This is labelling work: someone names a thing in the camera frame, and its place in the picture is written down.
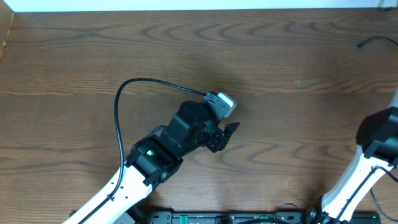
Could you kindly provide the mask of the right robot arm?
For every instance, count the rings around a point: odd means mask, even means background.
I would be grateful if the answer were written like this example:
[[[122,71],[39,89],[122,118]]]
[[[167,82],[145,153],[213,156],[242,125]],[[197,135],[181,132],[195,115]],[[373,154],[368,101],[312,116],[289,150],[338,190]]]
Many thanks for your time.
[[[373,185],[397,168],[397,94],[386,109],[362,120],[356,143],[348,168],[307,212],[305,223],[348,223]]]

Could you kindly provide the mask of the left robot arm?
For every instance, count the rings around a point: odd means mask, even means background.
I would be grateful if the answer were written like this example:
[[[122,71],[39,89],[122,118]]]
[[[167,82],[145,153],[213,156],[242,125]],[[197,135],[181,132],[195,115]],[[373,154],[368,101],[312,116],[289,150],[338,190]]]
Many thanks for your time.
[[[184,155],[199,147],[222,151],[238,123],[218,127],[236,107],[234,100],[216,98],[185,101],[159,136],[151,134],[135,143],[124,163],[123,179],[111,180],[67,223],[114,223],[137,202],[146,198],[180,168]]]

